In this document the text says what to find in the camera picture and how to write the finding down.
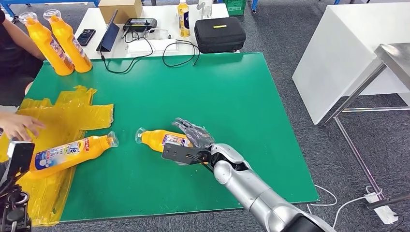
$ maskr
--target black zipper case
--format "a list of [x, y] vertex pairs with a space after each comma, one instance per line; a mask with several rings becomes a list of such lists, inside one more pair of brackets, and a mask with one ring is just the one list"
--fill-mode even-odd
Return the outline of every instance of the black zipper case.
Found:
[[245, 31], [235, 17], [198, 20], [194, 30], [202, 53], [236, 51], [243, 47], [246, 39]]

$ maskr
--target bottle label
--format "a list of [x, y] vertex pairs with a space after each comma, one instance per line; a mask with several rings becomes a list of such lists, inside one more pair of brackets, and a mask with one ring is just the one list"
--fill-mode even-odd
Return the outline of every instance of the bottle label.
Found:
[[88, 138], [39, 152], [35, 154], [34, 165], [37, 170], [56, 166], [72, 159], [70, 156], [76, 156], [84, 149], [89, 151]]
[[189, 29], [190, 28], [190, 21], [189, 21], [189, 11], [183, 12], [182, 9], [179, 13], [179, 29]]
[[64, 64], [68, 68], [71, 69], [73, 67], [73, 63], [71, 62], [70, 58], [68, 58], [68, 56], [66, 56], [63, 49], [60, 47], [60, 45], [57, 43], [57, 41], [52, 39], [51, 42], [50, 42], [50, 45], [54, 49], [54, 51], [57, 53], [57, 55], [60, 57], [60, 59], [63, 60]]
[[78, 42], [78, 40], [75, 37], [73, 37], [73, 44], [77, 48], [77, 50], [80, 52], [80, 55], [82, 57], [86, 56], [83, 48], [81, 47], [80, 43]]
[[190, 21], [189, 21], [189, 17], [188, 17], [189, 11], [184, 12], [184, 27], [186, 29], [190, 28]]
[[193, 147], [192, 143], [188, 139], [170, 134], [166, 134], [164, 136], [164, 139], [162, 140], [162, 146], [164, 146], [165, 144]]
[[65, 53], [63, 52], [63, 49], [60, 47], [60, 45], [57, 43], [57, 41], [52, 39], [50, 45], [54, 49], [54, 51], [58, 54], [58, 56], [61, 59], [64, 59]]

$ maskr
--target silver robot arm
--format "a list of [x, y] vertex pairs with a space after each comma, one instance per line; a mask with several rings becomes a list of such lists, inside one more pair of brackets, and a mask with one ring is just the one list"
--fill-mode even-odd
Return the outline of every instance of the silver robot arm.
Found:
[[219, 157], [213, 167], [216, 180], [255, 216], [266, 231], [336, 232], [324, 220], [280, 197], [231, 146], [212, 144], [211, 155]]

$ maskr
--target yellow plastic bottle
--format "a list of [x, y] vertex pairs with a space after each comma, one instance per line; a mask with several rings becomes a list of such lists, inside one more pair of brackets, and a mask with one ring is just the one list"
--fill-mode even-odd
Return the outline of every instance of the yellow plastic bottle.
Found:
[[89, 159], [95, 159], [105, 150], [117, 146], [118, 139], [112, 131], [101, 137], [91, 136], [54, 147], [33, 154], [27, 174], [31, 179], [44, 178]]
[[135, 135], [135, 141], [138, 144], [146, 144], [152, 150], [159, 152], [164, 150], [165, 143], [193, 147], [192, 143], [184, 134], [169, 132], [166, 130], [148, 131], [144, 128], [140, 128]]
[[179, 0], [177, 8], [179, 16], [179, 34], [181, 37], [188, 37], [190, 35], [190, 8], [188, 7], [187, 0]]
[[31, 39], [53, 66], [56, 73], [60, 76], [73, 73], [73, 63], [54, 40], [50, 30], [39, 23], [37, 15], [33, 12], [25, 12], [19, 16], [19, 19], [26, 25]]
[[48, 10], [44, 12], [43, 17], [50, 22], [54, 36], [73, 61], [75, 70], [79, 73], [90, 71], [92, 68], [91, 60], [74, 37], [73, 28], [61, 18], [61, 12]]

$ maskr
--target yellow plastic sheet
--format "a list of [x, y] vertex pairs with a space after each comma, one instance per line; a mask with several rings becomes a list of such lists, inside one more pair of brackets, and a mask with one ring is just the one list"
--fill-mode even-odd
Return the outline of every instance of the yellow plastic sheet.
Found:
[[[17, 114], [32, 116], [46, 125], [33, 139], [34, 153], [70, 143], [84, 137], [85, 130], [108, 128], [113, 121], [114, 105], [90, 105], [95, 89], [84, 86], [62, 91], [53, 106], [49, 99], [24, 99]], [[0, 161], [7, 160], [8, 139], [0, 138]], [[32, 180], [31, 173], [17, 183], [30, 195], [29, 215], [33, 226], [51, 226], [59, 222], [70, 190], [75, 167], [44, 179]]]

